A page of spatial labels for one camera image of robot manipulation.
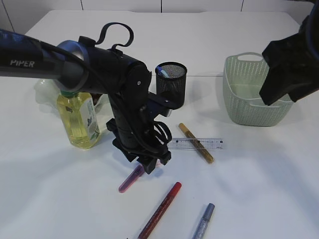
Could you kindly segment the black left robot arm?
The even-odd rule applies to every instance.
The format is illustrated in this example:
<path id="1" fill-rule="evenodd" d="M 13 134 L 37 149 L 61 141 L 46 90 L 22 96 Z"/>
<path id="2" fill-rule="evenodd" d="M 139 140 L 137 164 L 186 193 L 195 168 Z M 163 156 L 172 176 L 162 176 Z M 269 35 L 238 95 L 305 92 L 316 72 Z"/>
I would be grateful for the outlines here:
<path id="1" fill-rule="evenodd" d="M 1 30 L 0 74 L 52 79 L 65 92 L 108 95 L 113 118 L 106 127 L 115 136 L 113 145 L 151 173 L 157 162 L 166 165 L 171 159 L 171 132 L 156 121 L 158 115 L 169 114 L 171 104 L 149 92 L 151 72 L 145 63 L 124 54 L 122 44 L 99 48 L 109 27 L 103 26 L 98 40 L 80 36 L 57 46 Z"/>

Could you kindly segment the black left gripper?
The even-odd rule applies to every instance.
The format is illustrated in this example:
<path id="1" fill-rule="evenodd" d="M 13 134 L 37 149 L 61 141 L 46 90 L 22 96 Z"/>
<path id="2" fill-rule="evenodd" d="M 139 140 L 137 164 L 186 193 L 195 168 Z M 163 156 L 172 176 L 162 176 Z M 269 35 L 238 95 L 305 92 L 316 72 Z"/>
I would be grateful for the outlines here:
<path id="1" fill-rule="evenodd" d="M 145 145 L 138 143 L 130 130 L 123 130 L 117 126 L 115 119 L 109 120 L 106 127 L 115 136 L 112 142 L 113 146 L 119 149 L 130 162 L 137 160 L 141 163 L 147 174 L 153 172 L 158 160 L 161 164 L 167 164 L 171 159 L 171 152 L 168 150 L 167 144 L 172 140 L 172 136 L 163 122 L 155 122 L 157 128 L 154 131 L 155 138 L 150 141 L 157 152 L 153 152 Z"/>

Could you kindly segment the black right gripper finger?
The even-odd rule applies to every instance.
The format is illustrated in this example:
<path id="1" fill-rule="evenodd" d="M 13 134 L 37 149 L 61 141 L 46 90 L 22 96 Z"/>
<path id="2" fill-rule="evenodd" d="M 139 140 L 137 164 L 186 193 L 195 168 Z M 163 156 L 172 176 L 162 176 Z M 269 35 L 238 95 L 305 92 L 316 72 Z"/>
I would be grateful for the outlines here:
<path id="1" fill-rule="evenodd" d="M 284 95 L 296 102 L 319 90 L 319 59 L 304 33 L 271 41 L 262 56 L 269 67 L 259 91 L 264 104 L 272 105 Z"/>

